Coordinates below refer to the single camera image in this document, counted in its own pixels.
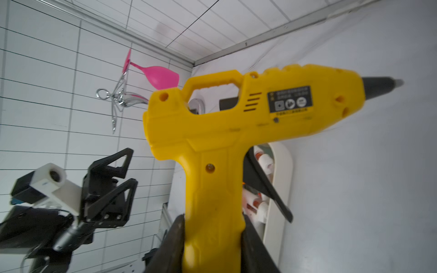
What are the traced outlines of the yellow glue gun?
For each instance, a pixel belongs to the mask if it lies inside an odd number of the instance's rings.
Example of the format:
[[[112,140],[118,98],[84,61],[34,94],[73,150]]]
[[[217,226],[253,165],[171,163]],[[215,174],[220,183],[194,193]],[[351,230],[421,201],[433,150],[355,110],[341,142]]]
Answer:
[[[253,146],[316,134],[402,83],[293,64],[263,73],[232,70],[193,77],[182,89],[154,92],[143,114],[146,139],[156,159],[178,162],[186,177],[184,246],[176,259],[182,271],[241,271],[243,166]],[[235,106],[190,112],[195,90],[228,84],[239,90]]]

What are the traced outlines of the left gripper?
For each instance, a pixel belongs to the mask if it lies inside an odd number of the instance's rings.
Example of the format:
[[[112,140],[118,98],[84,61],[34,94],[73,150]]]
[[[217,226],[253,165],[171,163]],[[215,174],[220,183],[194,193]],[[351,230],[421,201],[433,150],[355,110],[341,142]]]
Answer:
[[[54,251],[71,253],[81,245],[91,243],[96,228],[118,228],[127,224],[138,182],[128,179],[120,184],[113,177],[126,177],[133,154],[133,149],[125,148],[89,166],[88,175],[98,174],[111,179],[92,182],[91,186],[97,187],[95,189],[83,189],[82,220],[73,220],[70,226],[57,233],[52,244]],[[122,158],[125,159],[121,167],[111,166]]]

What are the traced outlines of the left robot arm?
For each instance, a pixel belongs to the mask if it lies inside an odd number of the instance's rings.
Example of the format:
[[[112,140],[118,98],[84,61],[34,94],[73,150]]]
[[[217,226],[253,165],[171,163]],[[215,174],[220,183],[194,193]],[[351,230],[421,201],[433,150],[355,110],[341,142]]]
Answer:
[[[16,180],[1,223],[1,252],[31,259],[32,273],[65,273],[72,255],[97,229],[124,226],[138,185],[126,174],[134,151],[94,161],[77,185],[48,163]]]

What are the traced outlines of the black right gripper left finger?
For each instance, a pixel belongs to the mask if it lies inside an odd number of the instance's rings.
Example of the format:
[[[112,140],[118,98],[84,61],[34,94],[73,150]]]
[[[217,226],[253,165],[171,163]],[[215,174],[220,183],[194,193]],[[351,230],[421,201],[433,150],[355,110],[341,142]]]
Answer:
[[[159,249],[154,253],[145,273],[181,273],[185,239],[185,218],[179,215]]]

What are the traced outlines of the white glue gun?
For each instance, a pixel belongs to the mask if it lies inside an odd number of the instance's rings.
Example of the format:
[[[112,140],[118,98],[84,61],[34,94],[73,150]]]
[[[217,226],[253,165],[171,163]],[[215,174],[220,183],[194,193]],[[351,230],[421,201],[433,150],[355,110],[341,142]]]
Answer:
[[[254,146],[254,155],[262,170],[266,174],[269,182],[272,183],[275,169],[273,158],[258,146]]]
[[[253,193],[245,188],[242,190],[242,209],[249,216],[252,222],[260,222],[266,224],[269,202],[262,198],[263,195]]]

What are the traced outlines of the cream storage tray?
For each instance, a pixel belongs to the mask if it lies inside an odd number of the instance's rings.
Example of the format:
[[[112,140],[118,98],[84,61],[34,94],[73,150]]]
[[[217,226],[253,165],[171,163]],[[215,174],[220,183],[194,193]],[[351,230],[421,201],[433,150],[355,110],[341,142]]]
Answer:
[[[243,188],[253,193],[260,192],[263,195],[262,198],[267,199],[269,202],[266,224],[252,222],[249,219],[272,260],[277,265],[279,264],[284,227],[286,223],[291,223],[293,220],[291,210],[288,207],[293,159],[290,151],[280,142],[260,144],[258,147],[263,149],[274,160],[273,182],[269,182],[254,155],[253,148],[250,150],[251,153],[246,155],[244,159]]]

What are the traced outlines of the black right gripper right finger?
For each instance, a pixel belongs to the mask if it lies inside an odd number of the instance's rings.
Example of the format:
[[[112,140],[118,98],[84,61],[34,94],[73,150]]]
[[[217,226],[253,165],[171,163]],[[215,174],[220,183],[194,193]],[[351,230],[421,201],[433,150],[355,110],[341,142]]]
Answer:
[[[242,273],[280,273],[251,223],[246,223],[241,238]]]

